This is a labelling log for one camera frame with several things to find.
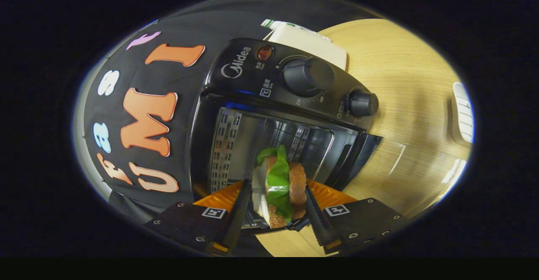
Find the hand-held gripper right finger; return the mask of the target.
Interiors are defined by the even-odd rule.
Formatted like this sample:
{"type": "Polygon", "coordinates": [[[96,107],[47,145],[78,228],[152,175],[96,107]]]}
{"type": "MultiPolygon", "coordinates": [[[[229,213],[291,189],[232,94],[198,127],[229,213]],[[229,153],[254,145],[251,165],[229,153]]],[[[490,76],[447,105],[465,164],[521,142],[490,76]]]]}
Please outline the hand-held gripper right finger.
{"type": "Polygon", "coordinates": [[[306,197],[306,216],[326,254],[362,251],[411,223],[379,200],[357,200],[313,180],[307,182],[306,197]]]}

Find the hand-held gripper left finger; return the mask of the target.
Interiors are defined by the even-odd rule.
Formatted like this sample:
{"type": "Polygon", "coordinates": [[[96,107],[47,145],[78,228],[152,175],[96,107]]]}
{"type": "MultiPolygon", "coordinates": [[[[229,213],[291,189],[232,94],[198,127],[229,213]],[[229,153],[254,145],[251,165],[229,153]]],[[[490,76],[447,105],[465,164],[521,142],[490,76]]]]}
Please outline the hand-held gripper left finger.
{"type": "Polygon", "coordinates": [[[241,180],[195,203],[176,203],[146,223],[146,229],[173,243],[208,255],[230,255],[237,245],[251,200],[241,180]]]}

